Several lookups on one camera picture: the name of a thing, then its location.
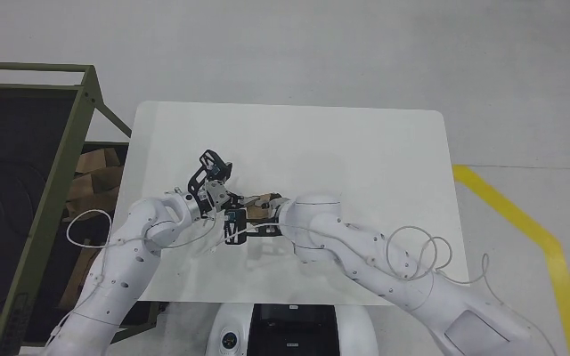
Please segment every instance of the wire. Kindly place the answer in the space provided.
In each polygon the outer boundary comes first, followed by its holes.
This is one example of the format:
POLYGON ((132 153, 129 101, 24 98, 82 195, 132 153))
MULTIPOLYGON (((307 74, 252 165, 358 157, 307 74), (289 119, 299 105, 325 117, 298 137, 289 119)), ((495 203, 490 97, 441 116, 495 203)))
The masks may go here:
MULTIPOLYGON (((102 211, 102 210, 99 210, 99 209, 89 210, 89 211, 86 211, 86 212, 84 212, 84 213, 78 215, 75 219, 73 219, 73 221, 72 221, 72 222, 69 224, 69 226, 68 226, 66 235, 67 235, 68 241, 71 242, 72 244, 76 245, 76 246, 87 247, 87 248, 102 248, 102 249, 103 249, 103 253, 104 253, 104 255, 103 255, 103 261, 102 261, 102 275, 103 275, 103 272, 104 272, 104 265, 105 265, 105 257, 106 257, 106 250, 107 250, 106 247, 111 247, 111 246, 117 245, 117 243, 115 243, 115 244, 109 244, 109 242, 110 242, 110 227, 109 227, 109 233, 108 233, 108 235, 107 235, 107 242, 106 242, 106 244, 103 245, 103 246, 97 246, 97 247, 95 247, 95 246, 82 245, 82 244, 79 244, 79 243, 73 241, 73 240, 69 237, 69 229, 71 228, 71 225, 72 225, 77 219, 79 219, 81 216, 83 216, 83 215, 85 215, 85 214, 87 214, 87 213, 90 213, 90 212, 98 212, 98 213, 101 213, 101 214, 105 214, 105 215, 108 217, 109 223, 110 223, 110 225, 111 225, 112 220, 111 220, 109 214, 107 214, 107 212, 102 211)), ((184 242, 184 243, 182 243, 182 244, 180 244, 180 245, 174 245, 174 246, 163 247, 163 248, 178 248, 178 247, 190 245, 190 244, 193 243, 193 242, 196 242, 196 241, 198 241, 198 240, 200 240, 200 239, 203 239, 203 238, 206 237, 206 236, 214 229, 214 227, 216 226, 216 218, 210 218, 210 220, 213 220, 212 226, 211 226, 205 233, 203 233, 202 235, 198 236, 197 238, 192 239, 192 240, 187 241, 187 242, 184 242)), ((315 229, 310 229, 310 228, 305 228, 305 227, 301 227, 301 226, 290 225, 290 224, 281 223, 281 222, 260 223, 260 224, 258 224, 258 225, 253 225, 253 226, 250 226, 250 227, 248 227, 248 228, 246 228, 246 229, 237 231, 237 232, 233 233, 232 235, 230 235, 230 236, 228 236, 228 237, 226 237, 226 238, 220 239, 220 241, 218 241, 213 247, 211 247, 210 250, 215 249, 216 247, 220 246, 220 245, 221 245, 222 243, 224 243, 225 241, 227 241, 227 240, 229 240, 229 239, 233 239, 234 237, 240 235, 240 234, 243 233, 243 232, 247 232, 247 231, 251 231, 251 230, 256 230, 256 229, 258 229, 258 228, 260 228, 260 227, 264 227, 264 226, 285 226, 285 227, 290 227, 290 228, 294 228, 294 229, 300 229, 300 230, 304 230, 304 231, 310 231, 310 232, 319 234, 319 235, 321 235, 321 236, 324 236, 324 237, 327 237, 327 238, 330 238, 330 239, 335 239, 336 241, 339 241, 339 242, 342 243, 345 247, 347 247, 348 249, 350 249, 353 253, 355 253, 356 255, 358 255, 360 258, 362 258, 364 261, 367 260, 367 256, 364 256, 364 255, 360 254, 359 252, 357 252, 356 250, 354 250, 350 245, 348 245, 344 240, 342 240, 342 239, 340 239, 340 238, 337 238, 336 236, 327 234, 327 233, 322 232, 322 231, 317 231, 317 230, 315 230, 315 229)), ((295 247, 306 248, 306 249, 313 249, 313 250, 324 250, 324 249, 327 249, 327 248, 325 248, 325 247, 304 247, 304 246, 300 246, 300 245, 298 245, 295 241, 293 241, 292 239, 290 239, 289 237, 287 237, 287 236, 284 236, 284 237, 285 237, 286 239, 288 239, 288 240, 293 244, 293 246, 295 246, 295 247)), ((437 273, 437 274, 441 275, 443 278, 449 280, 450 282, 456 283, 456 284, 460 284, 460 285, 472 284, 472 283, 475 283, 475 282, 479 281, 480 279, 483 279, 483 280, 484 280, 484 283, 486 284, 487 288, 489 289, 489 292, 491 293, 491 295, 492 295, 501 305, 504 305, 504 306, 505 306, 506 308, 508 308, 511 312, 513 312, 514 314, 516 314, 519 318, 521 318, 522 320, 528 322, 530 325, 532 325, 534 328, 536 328, 536 329, 539 331, 539 333, 541 333, 542 337, 544 338, 544 340, 545 340, 546 343, 548 344, 550 350, 552 351, 552 354, 553 354, 554 356, 558 356, 558 354, 557 354, 556 350, 554 349, 554 346, 552 345, 551 341, 550 341, 549 338, 546 336, 546 334, 542 331, 542 329, 538 327, 538 325, 534 324, 532 321, 530 321, 528 318, 526 318, 524 315, 522 315, 522 314, 519 313, 518 311, 515 311, 514 309, 512 309, 511 307, 509 307, 506 303, 504 303, 504 302, 495 294, 495 292, 494 292, 493 289, 491 288, 491 286, 490 286, 490 284, 489 284, 489 281, 488 281, 488 279, 487 279, 487 277, 486 277, 487 272, 489 271, 489 264, 490 264, 490 261, 491 261, 491 258, 489 257, 489 255, 488 255, 487 253, 483 254, 483 256, 481 257, 481 270, 482 270, 481 275, 479 275, 479 276, 476 277, 475 279, 468 280, 468 281, 459 281, 459 280, 456 280, 456 279, 452 279, 452 278, 450 278, 450 277, 447 277, 447 275, 445 274, 445 272, 442 271, 443 268, 447 267, 447 266, 451 263, 452 258, 453 258, 453 249, 452 249, 452 246, 451 246, 451 244, 449 243, 449 241, 447 241, 446 239, 444 239, 444 238, 442 238, 442 237, 439 237, 439 236, 432 236, 429 232, 425 231, 424 229, 422 229, 422 228, 420 228, 420 227, 418 227, 418 226, 405 225, 405 226, 402 226, 402 227, 396 229, 394 232, 392 232, 392 234, 390 234, 390 236, 389 236, 388 239, 386 240, 385 255, 386 255, 386 262, 387 262, 387 265, 388 265, 388 267, 389 267, 389 269, 390 269, 391 272, 384 271, 384 270, 380 269, 376 264, 374 264, 373 267, 375 267, 377 270, 382 271, 383 273, 385 273, 385 274, 387 274, 387 275, 389 275, 389 276, 391 276, 391 277, 393 277, 393 278, 395 278, 395 279, 403 280, 403 281, 406 281, 406 282, 410 282, 410 281, 413 281, 413 280, 416 280, 416 279, 424 278, 424 277, 426 277, 426 276, 427 276, 429 273, 431 273, 431 272, 437 273), (418 259, 418 263, 417 263, 417 266, 416 266, 416 271, 414 272, 414 274, 413 274, 410 278, 403 278, 403 277, 399 276, 399 275, 397 274, 397 272, 395 271, 394 266, 392 266, 392 264, 390 263, 390 259, 389 259, 389 248, 390 248, 390 244, 391 244, 392 241, 394 240, 395 235, 396 235, 398 232, 403 231, 403 230, 406 230, 406 229, 413 229, 413 230, 421 231, 421 232, 423 232, 423 233, 427 236, 427 238, 428 238, 428 240, 427 240, 426 242, 424 242, 424 244, 422 245, 421 252, 419 253, 419 259, 418 259), (442 264, 441 266, 438 266, 438 267, 436 267, 437 256, 438 256, 436 240, 441 240, 441 241, 443 241, 443 242, 445 243, 445 245, 446 245, 446 246, 448 247, 448 249, 449 249, 449 257, 448 257, 447 261, 446 261, 444 264, 442 264), (421 275, 417 276, 417 274, 419 273, 419 269, 420 269, 420 266, 421 266, 421 261, 422 261, 422 259, 423 259, 423 255, 424 255, 424 253, 425 253, 425 251, 426 251, 426 248, 427 248, 430 244, 434 247, 434 250, 435 250, 435 252, 434 252, 434 259, 433 259, 432 263, 429 265, 429 267, 428 267, 421 275)), ((96 289, 96 287, 95 287, 94 290, 91 292, 91 294, 87 296, 86 299, 84 299, 81 303, 79 303, 79 304, 78 304, 72 311, 70 311, 65 317, 63 317, 63 318, 61 319, 60 323, 58 324, 58 326, 57 326, 55 329, 60 328, 60 327, 61 327, 61 324, 63 323, 63 321, 66 320, 66 319, 68 318, 68 316, 69 316, 74 310, 76 310, 77 308, 79 308, 87 299, 89 299, 89 297, 91 297, 91 295, 93 295, 95 289, 96 289)), ((47 346, 56 336, 57 336, 57 334, 53 335, 52 338, 51 338, 50 340, 48 340, 48 343, 46 344, 46 346, 47 346)))
POLYGON ((69 226, 68 226, 68 228, 67 228, 66 231, 65 231, 65 236, 66 236, 66 238, 68 239, 68 241, 69 241, 70 243, 72 243, 73 245, 75 245, 75 246, 79 246, 79 247, 83 247, 83 248, 99 248, 99 249, 105 249, 105 248, 111 247, 111 246, 122 245, 123 243, 126 243, 126 242, 128 242, 128 241, 133 241, 133 240, 138 240, 138 239, 144 239, 144 238, 142 238, 142 237, 137 237, 137 238, 134 238, 134 239, 128 239, 128 240, 125 240, 125 241, 122 241, 122 242, 116 242, 116 243, 114 243, 114 244, 110 244, 110 243, 109 243, 109 242, 110 242, 110 232, 111 232, 111 229, 110 229, 110 228, 111 228, 111 225, 112 225, 112 224, 113 224, 113 220, 111 219, 109 213, 107 213, 106 211, 101 210, 101 209, 91 209, 91 210, 87 210, 87 211, 84 211, 83 213, 79 214, 78 216, 76 216, 76 217, 69 223, 69 226), (107 219, 109 220, 109 232, 107 233, 107 242, 105 243, 105 245, 101 245, 101 246, 83 245, 83 244, 80 244, 80 243, 78 243, 78 242, 72 240, 71 237, 69 236, 69 231, 71 230, 71 226, 73 226, 73 224, 76 223, 77 220, 78 220, 81 216, 83 216, 83 215, 85 215, 85 214, 88 214, 88 213, 92 213, 92 212, 96 212, 96 213, 103 214, 103 215, 107 216, 107 219))
POLYGON ((198 236, 197 238, 191 239, 190 241, 186 241, 186 242, 184 242, 183 244, 180 244, 180 245, 167 246, 167 247, 162 247, 162 248, 178 248, 178 247, 190 245, 192 242, 196 242, 196 241, 198 241, 199 239, 205 238, 205 237, 214 229, 214 227, 216 226, 216 219, 212 219, 212 221, 213 221, 214 223, 212 223, 212 226, 210 226, 210 228, 208 229, 208 231, 204 232, 203 234, 201 234, 201 235, 198 236))
MULTIPOLYGON (((337 237, 335 237, 335 236, 332 236, 332 235, 330 235, 330 234, 324 233, 324 232, 322 232, 322 231, 317 231, 317 230, 310 229, 310 228, 304 228, 304 227, 301 227, 301 226, 289 225, 289 224, 280 223, 280 222, 261 223, 261 224, 258 224, 258 225, 251 226, 251 227, 249 227, 249 228, 247 228, 247 229, 243 229, 243 230, 241 230, 241 231, 238 231, 238 232, 236 232, 236 233, 233 233, 232 235, 228 236, 228 237, 225 238, 225 239, 220 240, 220 241, 219 241, 214 247, 212 247, 212 248, 215 248, 215 247, 219 246, 220 244, 222 244, 223 242, 225 242, 225 241, 228 240, 228 239, 233 239, 235 236, 237 236, 237 235, 239 235, 239 234, 241 234, 241 233, 243 233, 243 232, 250 231, 250 230, 254 230, 254 229, 257 229, 257 228, 263 227, 263 226, 286 226, 286 227, 290 227, 290 228, 296 228, 296 229, 301 229, 301 230, 305 230, 305 231, 314 232, 314 233, 319 234, 319 235, 321 235, 321 236, 324 236, 324 237, 327 237, 327 238, 331 238, 331 239, 335 239, 335 240, 341 242, 345 247, 347 247, 347 248, 350 249, 352 252, 354 252, 355 254, 357 254, 357 255, 358 255, 359 257, 361 257, 363 260, 365 260, 365 261, 367 260, 366 256, 363 256, 363 255, 361 255, 360 253, 358 253, 357 251, 355 251, 352 247, 350 247, 350 246, 349 246, 345 241, 343 241, 342 239, 339 239, 339 238, 337 238, 337 237)), ((309 248, 309 249, 326 249, 326 248, 324 248, 324 247, 302 247, 302 246, 299 246, 295 241, 289 239, 287 236, 285 236, 285 238, 288 239, 289 241, 291 241, 291 243, 292 243, 294 246, 296 246, 296 247, 309 248)), ((390 237, 389 237, 389 238, 387 239, 387 241, 386 241, 385 253, 386 253, 387 265, 388 265, 388 267, 390 267, 390 270, 391 270, 393 273, 388 273, 388 272, 386 272, 386 271, 383 271, 383 270, 380 269, 376 264, 374 264, 374 267, 375 267, 376 269, 378 269, 378 270, 384 272, 385 274, 387 274, 387 275, 389 275, 389 276, 395 278, 395 279, 404 280, 404 281, 406 281, 406 282, 409 282, 409 281, 412 281, 412 280, 415 280, 415 279, 421 279, 421 278, 427 276, 427 275, 428 275, 430 272, 432 272, 432 271, 435 272, 435 273, 438 273, 439 275, 441 275, 442 277, 444 277, 445 279, 449 280, 449 281, 452 282, 452 283, 461 284, 461 285, 472 284, 472 283, 475 283, 475 282, 479 281, 480 279, 483 279, 483 280, 484 280, 484 283, 486 284, 487 288, 489 289, 489 292, 491 292, 491 295, 500 303, 500 305, 504 305, 504 306, 507 307, 510 311, 512 311, 514 314, 516 314, 519 318, 521 318, 522 320, 528 322, 528 323, 529 323, 530 325, 532 325, 536 330, 538 330, 538 332, 541 333, 542 337, 544 338, 544 340, 545 340, 546 343, 548 344, 550 350, 552 351, 552 354, 553 354, 554 356, 558 356, 556 350, 554 349, 554 346, 552 345, 552 342, 549 340, 549 338, 546 336, 546 334, 542 331, 542 329, 539 328, 538 325, 536 325, 535 323, 533 323, 532 321, 530 321, 528 318, 526 318, 524 315, 522 315, 522 314, 519 313, 518 311, 515 311, 514 309, 512 309, 511 307, 509 307, 506 303, 504 303, 504 302, 495 294, 495 292, 494 292, 493 289, 491 288, 491 286, 490 286, 490 284, 489 284, 489 281, 488 281, 488 279, 487 279, 487 272, 489 271, 489 264, 490 264, 490 261, 491 261, 491 258, 489 257, 489 255, 488 255, 487 253, 483 254, 483 256, 481 257, 481 270, 482 270, 481 275, 479 275, 479 276, 476 277, 475 279, 468 280, 468 281, 459 281, 459 280, 456 280, 456 279, 452 279, 452 278, 450 278, 450 277, 447 277, 447 276, 445 275, 445 273, 444 273, 443 271, 441 271, 443 268, 447 267, 447 266, 451 263, 451 261, 452 261, 452 258, 453 258, 453 249, 452 249, 451 244, 449 243, 449 241, 447 241, 446 239, 444 239, 444 238, 442 238, 442 237, 439 237, 439 236, 434 236, 434 237, 433 237, 433 236, 431 236, 431 234, 430 234, 429 232, 425 231, 424 229, 421 229, 421 228, 418 227, 418 226, 406 225, 406 226, 402 226, 402 227, 396 229, 394 232, 392 232, 392 234, 390 235, 390 237), (399 231, 402 231, 402 230, 405 230, 405 229, 414 229, 414 230, 421 231, 421 232, 423 232, 424 234, 426 234, 426 236, 428 237, 428 241, 426 241, 426 242, 423 244, 422 248, 421 248, 421 252, 420 252, 420 254, 419 254, 419 260, 418 260, 418 266, 417 266, 417 268, 416 268, 416 272, 412 275, 411 278, 408 278, 408 279, 407 279, 407 278, 402 278, 402 277, 400 277, 400 276, 397 275, 397 272, 395 271, 395 269, 393 268, 393 266, 392 266, 391 263, 389 262, 389 257, 388 257, 388 256, 389 256, 389 253, 388 253, 389 250, 388 250, 388 249, 389 249, 390 243, 391 243, 391 242, 393 241, 393 239, 394 239, 394 236, 395 236, 399 231), (439 267, 435 267, 436 261, 437 261, 437 244, 436 244, 436 240, 437 240, 437 239, 442 240, 442 241, 445 243, 445 245, 449 248, 449 258, 447 259, 447 261, 446 261, 443 265, 441 265, 441 266, 439 266, 439 267), (433 260, 433 262, 430 264, 430 266, 426 269, 426 271, 425 271, 424 273, 422 273, 420 276, 417 276, 417 277, 416 277, 416 274, 417 274, 418 271, 419 271, 419 266, 421 265, 421 260, 422 260, 422 258, 423 258, 424 252, 425 252, 425 250, 426 250, 426 248, 427 248, 427 246, 428 246, 429 244, 432 244, 432 245, 434 246, 434 250, 435 250, 435 253, 434 253, 434 260, 433 260)))
POLYGON ((532 325, 536 330, 538 330, 539 333, 541 333, 542 337, 544 338, 544 340, 546 341, 546 344, 548 344, 550 350, 552 351, 552 354, 554 356, 558 356, 558 353, 556 352, 556 349, 554 348, 554 345, 552 345, 552 342, 549 340, 549 338, 546 336, 546 333, 544 333, 544 331, 542 331, 541 328, 539 328, 538 325, 534 324, 532 321, 530 321, 526 316, 524 316, 523 314, 521 314, 520 312, 514 310, 513 308, 511 308, 508 304, 506 304, 505 302, 502 301, 502 299, 499 298, 499 296, 493 291, 493 289, 491 288, 491 285, 489 284, 489 280, 487 279, 486 276, 486 271, 489 269, 489 255, 488 254, 483 254, 483 257, 481 258, 481 269, 483 270, 483 280, 485 285, 487 286, 487 289, 489 289, 489 292, 491 292, 491 295, 502 305, 505 306, 507 309, 509 309, 511 312, 513 312, 515 315, 517 315, 520 319, 526 321, 527 323, 529 323, 530 325, 532 325))
MULTIPOLYGON (((104 272, 105 272, 105 261, 107 260, 107 248, 106 247, 116 245, 116 244, 113 244, 113 245, 109 244, 111 225, 112 225, 112 219, 110 218, 110 215, 106 211, 100 210, 100 209, 92 209, 92 210, 87 210, 84 213, 81 213, 78 216, 76 216, 75 219, 73 219, 69 223, 68 229, 66 230, 66 233, 65 233, 68 241, 71 242, 73 245, 76 245, 79 247, 84 247, 84 248, 102 248, 103 249, 103 258, 102 258, 102 263, 101 263, 101 276, 104 276, 104 272), (107 216, 107 218, 109 219, 109 231, 107 232, 107 239, 105 241, 105 245, 103 245, 103 246, 89 246, 89 245, 79 244, 78 242, 75 242, 74 240, 72 240, 71 237, 69 236, 69 229, 71 229, 71 226, 77 221, 77 219, 79 219, 81 216, 83 216, 87 213, 92 213, 92 212, 101 213, 101 214, 107 216)), ((61 326, 68 319, 68 317, 71 315, 71 313, 76 311, 77 309, 79 309, 79 307, 81 307, 81 305, 83 305, 89 298, 91 298, 93 296, 93 294, 95 293, 95 290, 97 290, 97 287, 101 285, 102 280, 103 279, 99 279, 96 282, 95 287, 93 288, 91 293, 83 301, 81 301, 81 302, 77 301, 77 305, 71 311, 69 311, 67 314, 65 314, 65 316, 63 318, 61 318, 60 322, 55 326, 55 328, 53 328, 53 331, 50 334, 50 338, 47 340, 47 343, 45 343, 45 347, 47 347, 47 345, 49 345, 53 341, 53 339, 60 333, 61 326)))

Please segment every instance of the cardboard piece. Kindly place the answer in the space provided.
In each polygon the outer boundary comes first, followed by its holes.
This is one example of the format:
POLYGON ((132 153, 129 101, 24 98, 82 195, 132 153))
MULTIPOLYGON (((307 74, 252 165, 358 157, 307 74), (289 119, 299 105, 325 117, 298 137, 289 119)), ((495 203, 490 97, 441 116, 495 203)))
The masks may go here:
POLYGON ((93 150, 79 156, 76 172, 89 173, 108 166, 120 166, 117 152, 113 148, 93 150))
MULTIPOLYGON (((91 209, 100 209, 106 212, 115 210, 115 206, 117 205, 118 188, 119 187, 115 187, 112 190, 104 191, 103 193, 93 194, 91 196, 68 201, 65 203, 65 207, 68 208, 69 217, 66 217, 63 221, 70 222, 81 213, 91 209)), ((78 220, 86 220, 90 217, 96 216, 97 214, 99 213, 88 213, 81 216, 78 220)))
POLYGON ((99 251, 100 250, 96 248, 83 248, 81 250, 71 277, 69 277, 68 285, 65 287, 60 303, 57 306, 59 309, 70 311, 77 304, 77 300, 79 300, 79 296, 83 290, 83 285, 86 283, 87 273, 91 269, 91 265, 95 261, 99 251))
POLYGON ((112 166, 76 177, 69 187, 67 200, 88 197, 118 187, 123 176, 123 166, 112 166))

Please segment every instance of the table top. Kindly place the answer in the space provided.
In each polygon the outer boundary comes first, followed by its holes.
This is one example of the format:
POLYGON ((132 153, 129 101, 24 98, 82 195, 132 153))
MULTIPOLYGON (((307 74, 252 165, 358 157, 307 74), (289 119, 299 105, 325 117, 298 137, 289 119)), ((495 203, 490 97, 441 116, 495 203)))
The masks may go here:
MULTIPOLYGON (((385 235, 416 225, 443 236, 453 248, 446 273, 468 279, 444 119, 436 111, 146 101, 136 112, 113 230, 137 199, 184 189, 206 149, 233 162, 230 191, 287 198, 334 192, 348 223, 385 235)), ((141 300, 389 304, 333 262, 301 263, 284 237, 211 248, 222 218, 204 239, 163 250, 141 300)), ((192 225, 176 244, 209 226, 192 225)), ((406 232, 395 243, 418 255, 425 240, 406 232)), ((438 264, 448 256, 441 246, 438 264)))

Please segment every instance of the grey floor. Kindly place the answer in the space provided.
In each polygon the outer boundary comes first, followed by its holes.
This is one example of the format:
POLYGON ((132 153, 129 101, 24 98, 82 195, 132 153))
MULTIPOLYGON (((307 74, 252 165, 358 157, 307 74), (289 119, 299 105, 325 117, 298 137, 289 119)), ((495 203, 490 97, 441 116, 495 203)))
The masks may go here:
MULTIPOLYGON (((567 260, 569 34, 566 0, 0 4, 0 61, 92 63, 105 101, 128 124, 146 100, 436 109, 452 162, 477 166, 558 237, 567 260)), ((62 80, 75 78, 0 73, 0 81, 62 80)), ((89 138, 125 140, 101 117, 89 138)), ((497 293, 567 354, 542 251, 469 190, 456 189, 471 275, 489 252, 497 293)), ((217 306, 173 308, 158 328, 110 353, 200 354, 217 306)), ((404 313, 377 307, 370 314, 381 355, 441 354, 404 313)))

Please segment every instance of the olive green frame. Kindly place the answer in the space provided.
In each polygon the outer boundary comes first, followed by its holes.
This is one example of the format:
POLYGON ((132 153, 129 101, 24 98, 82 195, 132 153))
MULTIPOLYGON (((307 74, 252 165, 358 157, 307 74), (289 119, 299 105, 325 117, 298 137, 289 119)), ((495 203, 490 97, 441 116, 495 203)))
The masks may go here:
MULTIPOLYGON (((83 73, 79 85, 0 84, 0 91, 13 90, 18 95, 24 96, 36 96, 38 90, 76 92, 44 193, 22 250, 2 314, 0 314, 0 355, 12 355, 18 354, 22 345, 45 266, 52 250, 53 240, 60 224, 62 209, 65 206, 77 160, 95 109, 99 110, 127 137, 131 136, 131 129, 105 105, 95 67, 92 65, 0 62, 0 70, 83 73)), ((151 305, 151 312, 146 323, 118 332, 113 343, 154 328, 158 314, 159 303, 155 302, 151 305)))

